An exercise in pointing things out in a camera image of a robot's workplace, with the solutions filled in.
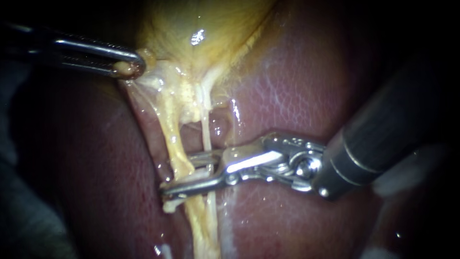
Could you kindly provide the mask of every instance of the metal jaw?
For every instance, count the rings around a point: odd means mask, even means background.
[[[324,146],[302,137],[272,132],[250,144],[189,156],[195,168],[217,165],[215,174],[190,182],[163,184],[164,200],[187,198],[250,179],[278,181],[301,192],[312,192],[311,180],[321,168]]]
[[[145,61],[136,51],[80,35],[9,22],[0,22],[0,31],[5,35],[5,40],[0,43],[2,58],[124,80],[141,76],[146,68]],[[115,67],[119,61],[130,67],[130,75],[124,75]]]

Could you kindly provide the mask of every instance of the clip applier jaw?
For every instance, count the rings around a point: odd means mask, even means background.
[[[199,180],[166,183],[160,193],[165,201],[183,199],[250,179],[277,181],[310,193],[310,182],[321,168],[323,150],[324,146],[302,137],[272,132],[247,145],[188,156],[195,168],[216,165],[215,173]]]

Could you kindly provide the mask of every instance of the black shaft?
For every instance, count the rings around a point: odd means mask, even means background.
[[[335,200],[373,182],[436,127],[440,102],[431,62],[414,56],[329,141],[313,188]]]

